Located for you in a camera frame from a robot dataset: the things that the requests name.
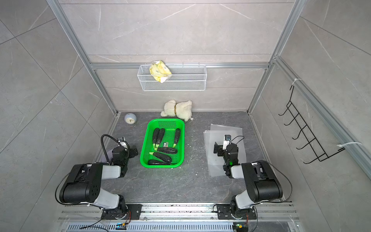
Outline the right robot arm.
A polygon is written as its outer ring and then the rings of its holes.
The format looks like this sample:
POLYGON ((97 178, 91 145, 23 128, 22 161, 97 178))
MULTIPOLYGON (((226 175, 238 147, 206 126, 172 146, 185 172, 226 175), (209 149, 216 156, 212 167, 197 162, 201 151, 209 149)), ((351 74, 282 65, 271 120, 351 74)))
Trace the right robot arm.
POLYGON ((237 144, 225 141, 224 145, 214 144, 214 153, 224 160, 223 171, 228 178, 243 179, 245 191, 232 197, 227 205, 217 205, 224 218, 243 218, 250 209, 263 202, 278 200, 283 196, 282 186, 268 162, 239 163, 237 144))

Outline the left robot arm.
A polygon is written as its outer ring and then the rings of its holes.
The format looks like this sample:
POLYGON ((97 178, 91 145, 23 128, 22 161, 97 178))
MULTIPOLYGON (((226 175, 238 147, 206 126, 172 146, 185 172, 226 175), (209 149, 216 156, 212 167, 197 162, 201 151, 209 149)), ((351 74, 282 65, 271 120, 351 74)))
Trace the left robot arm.
POLYGON ((110 163, 96 162, 74 165, 61 181, 61 189, 56 189, 55 198, 61 205, 90 205, 103 210, 102 218, 121 219, 130 214, 124 197, 113 194, 101 187, 106 179, 117 179, 125 176, 129 159, 138 155, 136 146, 126 141, 107 154, 110 163))

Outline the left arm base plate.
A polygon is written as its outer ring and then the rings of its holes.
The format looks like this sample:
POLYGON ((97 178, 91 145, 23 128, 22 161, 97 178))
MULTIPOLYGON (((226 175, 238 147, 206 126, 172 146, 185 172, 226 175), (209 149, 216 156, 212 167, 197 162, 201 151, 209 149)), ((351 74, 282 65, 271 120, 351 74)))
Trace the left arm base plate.
POLYGON ((103 210, 102 220, 138 220, 141 215, 143 205, 128 204, 124 207, 118 206, 116 209, 103 210))

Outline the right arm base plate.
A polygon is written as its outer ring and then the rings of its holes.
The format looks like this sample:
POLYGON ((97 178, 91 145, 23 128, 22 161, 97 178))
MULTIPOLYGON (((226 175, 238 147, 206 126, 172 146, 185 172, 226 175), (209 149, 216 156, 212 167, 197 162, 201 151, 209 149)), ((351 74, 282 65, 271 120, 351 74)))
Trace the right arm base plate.
POLYGON ((213 206, 213 212, 217 213, 219 220, 240 220, 240 219, 256 219, 256 211, 252 208, 239 209, 230 204, 216 204, 213 206))

